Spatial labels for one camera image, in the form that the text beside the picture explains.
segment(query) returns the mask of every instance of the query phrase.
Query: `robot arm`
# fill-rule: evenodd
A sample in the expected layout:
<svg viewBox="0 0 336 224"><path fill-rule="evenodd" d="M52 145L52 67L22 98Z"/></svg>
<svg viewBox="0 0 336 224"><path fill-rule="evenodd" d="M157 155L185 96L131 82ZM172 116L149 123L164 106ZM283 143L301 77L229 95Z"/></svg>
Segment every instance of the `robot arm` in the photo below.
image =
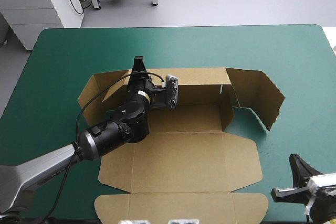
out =
<svg viewBox="0 0 336 224"><path fill-rule="evenodd" d="M0 166L0 223L11 221L17 212L27 211L34 191L65 171L72 159L95 160L125 143L136 143L149 134L148 111L152 107L177 104L178 80L167 76L165 87L157 88L146 73L142 57L134 59L125 103L108 120L82 131L78 146L69 144L18 166Z"/></svg>
<svg viewBox="0 0 336 224"><path fill-rule="evenodd" d="M336 174L323 175L298 154L291 154L289 163L292 169L293 187L274 188L271 191L274 202L304 204L305 214L310 216L313 223L335 223Z"/></svg>

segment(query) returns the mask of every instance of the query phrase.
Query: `gray floor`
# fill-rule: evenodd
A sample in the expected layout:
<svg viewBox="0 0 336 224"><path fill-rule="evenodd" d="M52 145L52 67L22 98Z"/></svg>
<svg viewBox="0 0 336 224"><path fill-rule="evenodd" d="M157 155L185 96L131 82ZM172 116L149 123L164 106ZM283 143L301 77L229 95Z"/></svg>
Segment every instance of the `gray floor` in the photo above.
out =
<svg viewBox="0 0 336 224"><path fill-rule="evenodd" d="M335 0L101 0L83 27L318 24L336 27ZM0 47L0 116L29 57L16 36Z"/></svg>

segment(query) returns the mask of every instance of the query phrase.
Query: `table surface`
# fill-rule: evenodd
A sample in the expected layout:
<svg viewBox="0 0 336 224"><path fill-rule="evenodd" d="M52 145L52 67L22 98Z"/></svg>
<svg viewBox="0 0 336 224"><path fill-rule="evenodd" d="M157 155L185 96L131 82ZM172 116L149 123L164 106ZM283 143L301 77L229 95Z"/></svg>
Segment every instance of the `table surface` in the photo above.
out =
<svg viewBox="0 0 336 224"><path fill-rule="evenodd" d="M45 30L0 120L0 164L16 165L73 141L77 98L89 77L128 69L137 55L145 56L147 68L264 71L286 98L270 132L250 110L235 109L225 131L257 143L264 176L238 192L269 198L265 220L304 220L302 205L275 204L270 191L291 186L291 153L324 173L336 170L336 58L317 25ZM56 217L96 218L97 196L123 193L98 182L99 167L100 161L73 167ZM36 192L27 216L49 210L60 179Z"/></svg>

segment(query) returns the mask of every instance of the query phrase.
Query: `white cabinet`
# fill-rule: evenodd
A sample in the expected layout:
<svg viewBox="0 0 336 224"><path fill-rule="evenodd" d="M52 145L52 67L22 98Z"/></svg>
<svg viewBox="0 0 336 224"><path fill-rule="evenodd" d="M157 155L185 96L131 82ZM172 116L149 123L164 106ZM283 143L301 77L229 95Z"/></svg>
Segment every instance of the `white cabinet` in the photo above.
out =
<svg viewBox="0 0 336 224"><path fill-rule="evenodd" d="M82 12L79 0L72 2ZM44 29L79 28L84 16L69 0L0 0L0 12L27 50Z"/></svg>

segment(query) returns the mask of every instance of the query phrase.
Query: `cardboard box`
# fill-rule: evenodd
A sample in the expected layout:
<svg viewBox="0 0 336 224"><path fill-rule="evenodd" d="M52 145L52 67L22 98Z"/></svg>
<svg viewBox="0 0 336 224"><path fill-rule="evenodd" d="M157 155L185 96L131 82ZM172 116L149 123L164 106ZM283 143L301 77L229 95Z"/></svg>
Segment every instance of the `cardboard box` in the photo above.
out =
<svg viewBox="0 0 336 224"><path fill-rule="evenodd" d="M104 195L95 201L105 224L125 219L199 219L206 223L260 223L268 200L262 194L231 193L262 179L254 141L223 132L233 106L251 108L270 130L284 96L261 71L232 68L149 69L179 78L175 110L152 109L151 133L104 156L99 181L130 194ZM94 74L82 94L83 106L94 94L131 70ZM154 84L160 86L158 78ZM125 98L128 78L90 105L90 125Z"/></svg>

